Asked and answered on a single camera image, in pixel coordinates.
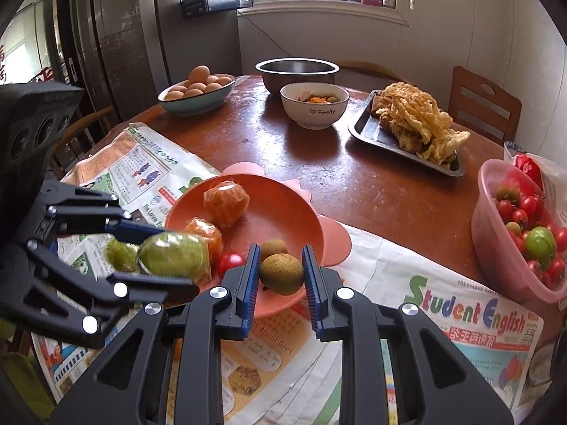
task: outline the newspaper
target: newspaper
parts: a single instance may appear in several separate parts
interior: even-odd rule
[[[218,172],[143,124],[132,124],[95,156],[79,163],[65,181],[115,193],[133,217],[163,226],[171,205],[193,183]],[[479,369],[509,408],[517,406],[543,321],[518,304],[420,255],[345,225],[352,251],[334,267],[345,285],[389,306],[419,305]],[[63,261],[96,278],[112,272],[103,248],[109,236],[71,236],[58,241]],[[135,314],[114,328],[107,343]],[[33,335],[39,362],[57,402],[100,353]],[[178,340],[169,385],[167,423],[173,423],[182,341]],[[397,423],[395,383],[388,347],[389,421]],[[327,425],[338,420],[342,346],[315,339],[306,302],[255,320],[244,342],[222,343],[225,421],[230,425]],[[253,379],[245,383],[244,378]]]

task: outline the bowl of eggs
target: bowl of eggs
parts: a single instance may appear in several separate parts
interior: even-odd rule
[[[211,75],[209,67],[198,66],[189,78],[164,89],[158,95],[160,105],[177,115],[198,115],[220,107],[234,88],[234,76]]]

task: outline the wooden chair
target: wooden chair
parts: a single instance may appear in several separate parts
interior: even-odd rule
[[[465,95],[463,88],[472,91],[481,96],[489,103],[480,103],[478,100],[472,99],[470,94]],[[507,111],[508,117],[496,112],[491,108],[491,104],[495,104],[501,109]],[[451,97],[449,99],[449,110],[447,112],[452,116],[453,120],[459,124],[463,124],[469,129],[478,132],[480,135],[504,146],[507,140],[514,142],[516,131],[518,130],[518,121],[520,121],[520,112],[522,111],[522,103],[519,99],[509,95],[500,86],[486,78],[469,72],[463,67],[456,66],[453,69],[453,84],[451,86]],[[486,123],[492,129],[502,133],[498,136],[491,132],[489,127],[479,126],[469,120],[459,117],[459,112],[464,112],[481,123]]]
[[[61,179],[65,174],[65,168],[59,162],[55,154],[61,150],[63,147],[68,147],[73,155],[77,158],[77,160],[83,159],[84,155],[90,150],[90,148],[82,148],[81,152],[77,152],[75,150],[75,146],[72,145],[71,141],[76,138],[80,133],[84,132],[89,126],[91,126],[95,121],[100,121],[100,124],[107,134],[112,129],[112,125],[108,119],[108,114],[112,112],[112,107],[107,107],[103,110],[99,110],[98,112],[91,113],[86,117],[80,118],[79,120],[75,121],[71,124],[63,137],[59,142],[57,142],[51,149],[49,154],[49,163],[51,164],[52,168],[55,170],[57,174],[57,178]]]
[[[386,80],[403,81],[409,83],[402,76],[398,75],[393,70],[374,62],[366,61],[339,61],[336,64],[343,70],[361,73],[362,75],[373,76],[375,78],[384,78]]]

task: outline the round table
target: round table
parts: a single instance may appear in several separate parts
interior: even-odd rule
[[[262,78],[239,80],[229,100],[212,112],[180,117],[155,105],[130,122],[147,123],[219,170],[254,162],[274,179],[299,179],[319,213],[487,284],[472,246],[471,216],[478,169],[486,160],[502,159],[502,147],[472,132],[462,148],[464,176],[448,177],[350,135],[347,125],[368,93],[350,89],[342,118],[330,128],[310,131],[288,118]],[[93,152],[126,125],[118,125]],[[526,306],[545,320],[540,343],[562,328],[565,315],[556,304]]]

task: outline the brown egg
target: brown egg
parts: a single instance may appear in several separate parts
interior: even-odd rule
[[[209,67],[198,66],[189,73],[189,81],[191,83],[205,83],[210,75]]]
[[[181,99],[182,97],[183,97],[183,93],[181,91],[171,91],[165,95],[163,100],[174,101],[175,99]]]
[[[226,86],[228,83],[232,82],[232,78],[228,76],[221,76],[215,83],[219,83],[220,86]]]
[[[178,84],[178,85],[170,87],[169,92],[172,92],[172,91],[179,91],[179,92],[182,92],[183,94],[185,94],[187,92],[187,88],[185,86]]]
[[[199,91],[204,91],[207,85],[205,83],[193,83],[187,86],[187,90],[198,89]]]
[[[208,85],[205,90],[203,91],[204,93],[210,93],[211,91],[216,91],[217,89],[222,88],[222,86],[219,85],[219,83],[211,83],[210,85]]]
[[[185,94],[183,94],[183,99],[187,97],[195,97],[202,95],[203,91],[200,89],[189,89]]]

